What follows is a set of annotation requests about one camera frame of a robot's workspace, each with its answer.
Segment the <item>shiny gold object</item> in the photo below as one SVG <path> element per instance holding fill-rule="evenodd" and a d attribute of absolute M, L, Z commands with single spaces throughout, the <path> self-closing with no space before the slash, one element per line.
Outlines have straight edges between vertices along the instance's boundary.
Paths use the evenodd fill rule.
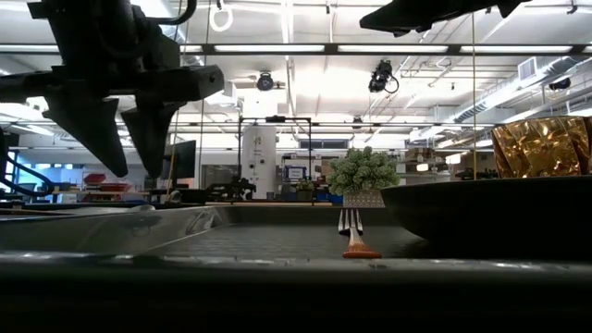
<path fill-rule="evenodd" d="M 587 175 L 590 129 L 584 117 L 546 117 L 493 129 L 494 152 L 502 178 Z"/>
<path fill-rule="evenodd" d="M 524 178 L 529 175 L 530 164 L 524 155 L 520 145 L 514 139 L 510 131 L 505 126 L 493 129 L 494 147 L 498 145 L 503 154 L 496 152 L 496 159 L 502 160 L 498 165 L 509 166 L 511 176 L 507 177 L 507 171 L 500 172 L 503 178 Z"/>

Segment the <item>black surface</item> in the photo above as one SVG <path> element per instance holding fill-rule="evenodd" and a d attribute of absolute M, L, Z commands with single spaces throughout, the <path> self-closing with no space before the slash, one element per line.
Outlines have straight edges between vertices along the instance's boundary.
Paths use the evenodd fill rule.
<path fill-rule="evenodd" d="M 165 151 L 165 161 L 161 179 L 170 178 L 170 166 L 173 151 L 175 152 L 175 165 L 173 169 L 173 179 L 189 179 L 195 177 L 195 141 L 176 143 L 175 148 L 168 145 Z"/>
<path fill-rule="evenodd" d="M 438 243 L 587 252 L 591 187 L 590 176 L 492 179 L 393 187 L 382 196 L 391 219 Z"/>

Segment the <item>fluorescent light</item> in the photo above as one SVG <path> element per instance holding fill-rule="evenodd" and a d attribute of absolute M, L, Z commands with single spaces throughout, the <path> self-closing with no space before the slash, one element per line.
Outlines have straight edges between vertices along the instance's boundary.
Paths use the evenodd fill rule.
<path fill-rule="evenodd" d="M 454 154 L 450 156 L 446 156 L 446 164 L 448 165 L 457 165 L 461 163 L 461 154 Z"/>
<path fill-rule="evenodd" d="M 429 170 L 429 165 L 427 165 L 427 164 L 417 165 L 417 172 L 424 172 L 427 170 Z"/>
<path fill-rule="evenodd" d="M 339 45 L 339 52 L 353 53 L 445 53 L 446 45 Z"/>
<path fill-rule="evenodd" d="M 203 52 L 204 49 L 201 45 L 182 45 L 181 46 L 181 53 L 183 52 Z"/>
<path fill-rule="evenodd" d="M 19 126 L 19 125 L 12 125 L 11 127 L 14 129 L 17 129 L 17 130 L 26 130 L 26 131 L 33 132 L 36 134 L 41 134 L 41 135 L 48 135 L 48 136 L 54 135 L 54 133 L 51 130 L 40 128 L 39 126 L 35 126 L 35 125 L 27 125 L 27 127 Z"/>
<path fill-rule="evenodd" d="M 16 119 L 35 120 L 43 118 L 40 111 L 16 103 L 0 103 L 0 114 L 4 114 Z"/>
<path fill-rule="evenodd" d="M 477 142 L 476 146 L 481 148 L 481 147 L 489 147 L 493 145 L 493 141 L 491 139 L 488 140 L 482 140 L 480 142 Z"/>
<path fill-rule="evenodd" d="M 0 1 L 0 10 L 10 10 L 29 13 L 29 8 L 27 7 L 27 4 L 18 1 Z"/>
<path fill-rule="evenodd" d="M 59 52 L 57 45 L 0 44 L 0 52 Z"/>
<path fill-rule="evenodd" d="M 216 45 L 214 49 L 217 52 L 286 52 L 286 53 L 298 53 L 298 52 L 323 52 L 325 51 L 324 45 L 313 45 L 313 44 L 252 44 L 252 45 Z"/>
<path fill-rule="evenodd" d="M 519 113 L 516 116 L 512 116 L 512 117 L 509 117 L 509 118 L 503 120 L 501 123 L 502 124 L 510 124 L 510 123 L 513 123 L 514 121 L 524 120 L 524 119 L 526 119 L 526 118 L 534 115 L 536 112 L 537 111 L 533 111 L 533 110 L 531 110 L 531 111 L 524 111 L 522 113 Z"/>
<path fill-rule="evenodd" d="M 592 108 L 570 112 L 569 116 L 590 117 L 592 116 Z"/>
<path fill-rule="evenodd" d="M 566 53 L 572 50 L 567 45 L 548 45 L 548 46 L 524 46 L 524 45 L 503 45 L 503 46 L 475 46 L 476 53 Z M 473 46 L 461 47 L 461 53 L 472 53 Z"/>

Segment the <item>security camera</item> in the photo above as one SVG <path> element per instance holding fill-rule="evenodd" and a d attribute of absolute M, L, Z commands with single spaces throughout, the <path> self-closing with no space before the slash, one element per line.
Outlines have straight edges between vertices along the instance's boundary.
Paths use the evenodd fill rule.
<path fill-rule="evenodd" d="M 257 81 L 257 89 L 262 92 L 269 92 L 270 90 L 274 89 L 274 80 L 271 79 L 271 73 L 261 73 L 259 80 Z"/>

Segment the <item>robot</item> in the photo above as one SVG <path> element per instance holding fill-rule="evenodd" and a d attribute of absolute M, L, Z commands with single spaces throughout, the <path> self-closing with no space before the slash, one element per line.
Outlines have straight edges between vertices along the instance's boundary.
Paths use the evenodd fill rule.
<path fill-rule="evenodd" d="M 217 66 L 182 67 L 179 45 L 160 28 L 187 21 L 197 0 L 189 0 L 178 18 L 147 18 L 130 0 L 42 0 L 28 5 L 34 19 L 49 21 L 63 63 L 50 71 L 0 77 L 0 103 L 44 97 L 49 111 L 43 116 L 123 177 L 128 168 L 117 135 L 118 99 L 110 96 L 134 95 L 137 107 L 121 116 L 144 167 L 158 177 L 175 112 L 224 88 Z M 7 156 L 0 156 L 4 167 Z"/>

